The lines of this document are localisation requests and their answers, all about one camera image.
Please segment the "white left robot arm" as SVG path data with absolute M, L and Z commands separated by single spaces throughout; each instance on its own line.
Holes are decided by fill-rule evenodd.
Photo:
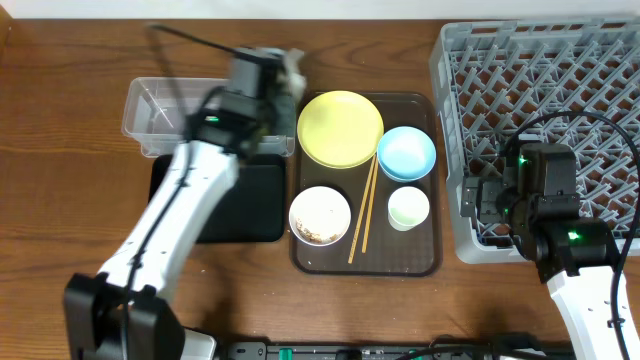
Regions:
M 293 124 L 306 87 L 304 53 L 236 48 L 227 83 L 184 113 L 184 135 L 158 190 L 94 276 L 76 273 L 63 305 L 73 359 L 211 359 L 213 336 L 171 309 L 187 257 L 209 216 L 262 139 Z

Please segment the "yellow plate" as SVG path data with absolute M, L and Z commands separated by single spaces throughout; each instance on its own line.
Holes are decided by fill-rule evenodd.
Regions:
M 297 125 L 306 155 L 332 169 L 349 169 L 373 157 L 384 134 L 380 111 L 363 95 L 330 91 L 310 100 Z

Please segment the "white tissue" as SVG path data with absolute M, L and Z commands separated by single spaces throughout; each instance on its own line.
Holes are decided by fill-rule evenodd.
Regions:
M 302 50 L 290 49 L 283 58 L 289 91 L 296 102 L 302 99 L 307 86 L 306 77 L 301 73 L 299 67 L 304 55 L 305 53 Z

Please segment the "light blue bowl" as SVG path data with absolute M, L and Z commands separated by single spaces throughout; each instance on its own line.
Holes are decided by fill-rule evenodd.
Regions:
M 409 183 L 429 175 L 435 168 L 437 155 L 429 135 L 415 127 L 400 126 L 382 136 L 377 158 L 388 178 Z

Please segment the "white green cup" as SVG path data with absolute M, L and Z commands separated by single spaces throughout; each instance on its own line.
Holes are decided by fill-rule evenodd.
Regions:
M 427 219 L 430 214 L 430 201 L 422 190 L 405 186 L 390 195 L 387 208 L 391 227 L 404 232 Z

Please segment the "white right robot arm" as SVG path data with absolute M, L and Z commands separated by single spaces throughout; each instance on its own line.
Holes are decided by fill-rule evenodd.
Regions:
M 608 224 L 580 214 L 576 157 L 564 144 L 524 143 L 499 177 L 467 176 L 460 214 L 505 224 L 520 255 L 535 263 L 578 359 L 635 359 L 639 335 L 622 255 Z

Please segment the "white bowl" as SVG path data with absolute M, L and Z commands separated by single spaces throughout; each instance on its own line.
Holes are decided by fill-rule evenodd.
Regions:
M 299 241 L 326 247 L 346 234 L 351 216 L 351 207 L 340 192 L 327 186 L 314 186 L 293 199 L 288 219 L 291 232 Z

